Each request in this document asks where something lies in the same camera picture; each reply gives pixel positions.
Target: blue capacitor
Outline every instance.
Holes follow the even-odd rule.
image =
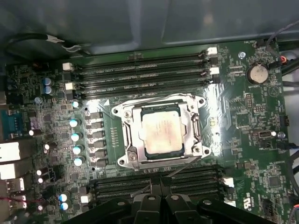
[[[66,194],[61,194],[58,197],[59,201],[65,202],[67,200],[67,195]]]
[[[69,208],[69,205],[65,202],[61,203],[60,205],[61,210],[65,211]]]
[[[49,94],[49,95],[52,95],[54,93],[53,89],[49,86],[46,86],[44,89],[43,89],[44,93],[45,94]]]
[[[44,78],[43,79],[43,84],[44,85],[53,85],[53,81],[50,78]]]

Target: capacitor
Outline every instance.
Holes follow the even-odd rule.
[[[37,179],[37,181],[39,183],[44,183],[45,181],[47,181],[48,179],[50,179],[50,176],[49,175],[43,175],[41,176],[40,178]]]
[[[36,171],[36,175],[42,176],[42,175],[48,173],[48,171],[49,171],[49,168],[48,167],[44,167],[44,168],[38,169]]]
[[[277,137],[279,139],[284,139],[285,138],[285,133],[284,132],[278,132]]]
[[[67,200],[67,195],[66,194],[61,194],[58,197],[59,201],[65,202]]]
[[[262,84],[268,77],[268,69],[261,63],[253,64],[247,71],[247,79],[251,84]]]
[[[44,89],[43,89],[43,92],[45,94],[49,94],[49,95],[53,95],[55,93],[55,90],[53,88],[51,88],[50,86],[46,86]]]
[[[70,120],[70,126],[71,127],[77,127],[80,124],[81,124],[81,121],[79,119],[71,119]]]
[[[43,132],[41,131],[41,129],[32,129],[28,133],[30,136],[37,136],[41,135]]]
[[[71,140],[72,141],[78,141],[81,138],[82,138],[82,134],[81,133],[73,133],[73,134],[71,134]]]
[[[71,104],[74,108],[79,108],[80,104],[78,101],[73,101]]]
[[[42,206],[42,205],[38,205],[38,206],[37,206],[37,210],[38,210],[38,211],[42,211],[42,210],[43,210],[43,206]]]
[[[46,77],[46,78],[43,79],[43,84],[48,85],[48,86],[52,86],[52,85],[54,85],[54,81],[52,79]]]
[[[43,148],[46,150],[50,150],[50,149],[54,149],[57,147],[56,142],[50,142],[50,143],[46,143],[44,144]]]
[[[68,208],[69,208],[68,203],[65,203],[65,202],[61,203],[61,205],[60,205],[61,210],[65,211],[65,210],[68,210]]]
[[[73,153],[75,155],[79,155],[83,151],[83,149],[84,149],[84,146],[82,146],[82,145],[76,145],[73,148]]]
[[[76,167],[80,167],[83,162],[85,162],[86,158],[84,156],[79,156],[74,160],[74,164]]]
[[[35,97],[34,98],[34,102],[36,103],[36,104],[41,104],[42,103],[42,98],[40,98],[40,97]]]

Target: motherboard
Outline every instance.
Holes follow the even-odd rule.
[[[217,198],[285,223],[292,186],[281,69],[256,43],[8,65],[2,221],[62,223],[171,176],[172,192],[194,203]]]

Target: red wire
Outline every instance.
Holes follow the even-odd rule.
[[[0,200],[3,200],[3,201],[24,202],[24,203],[38,203],[38,202],[42,202],[42,200],[27,201],[27,200],[12,198],[12,197],[0,197]]]

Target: cpu socket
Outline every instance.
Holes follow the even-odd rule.
[[[129,100],[112,109],[122,121],[122,167],[135,170],[179,165],[208,156],[202,145],[199,108],[206,100],[192,94]]]

